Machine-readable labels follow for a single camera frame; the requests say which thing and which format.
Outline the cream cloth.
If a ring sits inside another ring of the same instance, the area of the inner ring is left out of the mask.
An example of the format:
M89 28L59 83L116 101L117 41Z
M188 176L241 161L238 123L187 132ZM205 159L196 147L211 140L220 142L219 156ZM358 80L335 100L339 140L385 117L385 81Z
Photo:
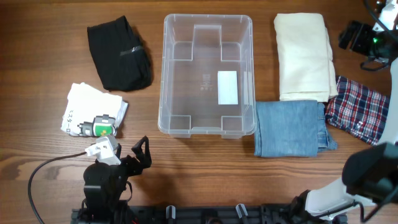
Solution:
M279 100L327 102L338 94L333 52L318 13L278 14Z

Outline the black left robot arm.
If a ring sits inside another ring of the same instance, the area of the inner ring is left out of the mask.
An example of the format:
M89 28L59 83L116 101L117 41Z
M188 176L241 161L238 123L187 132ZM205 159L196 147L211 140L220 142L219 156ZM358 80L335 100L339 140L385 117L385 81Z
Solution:
M142 174L152 165L147 136L132 148L134 157L121 157L121 145L110 134L96 139L85 149L88 156L95 156L95 163L83 173L85 199L81 208L73 211L72 223L139 223L121 194L132 190L128 178Z

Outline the blue jeans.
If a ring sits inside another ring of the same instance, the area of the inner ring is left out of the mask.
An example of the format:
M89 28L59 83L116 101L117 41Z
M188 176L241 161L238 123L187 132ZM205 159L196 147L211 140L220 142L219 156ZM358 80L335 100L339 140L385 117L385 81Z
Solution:
M326 127L325 105L313 100L258 101L254 155L315 157L336 150Z

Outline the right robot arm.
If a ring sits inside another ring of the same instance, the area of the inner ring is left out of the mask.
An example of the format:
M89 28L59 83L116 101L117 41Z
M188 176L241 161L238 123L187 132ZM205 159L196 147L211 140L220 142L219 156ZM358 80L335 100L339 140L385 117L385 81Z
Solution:
M391 69L391 95L385 126L377 144L351 155L342 175L329 185L306 190L285 208L273 212L284 223L345 223L349 210L373 207L366 223L383 206L397 203L397 28L374 30L370 25L351 21L340 34L340 48L367 56Z

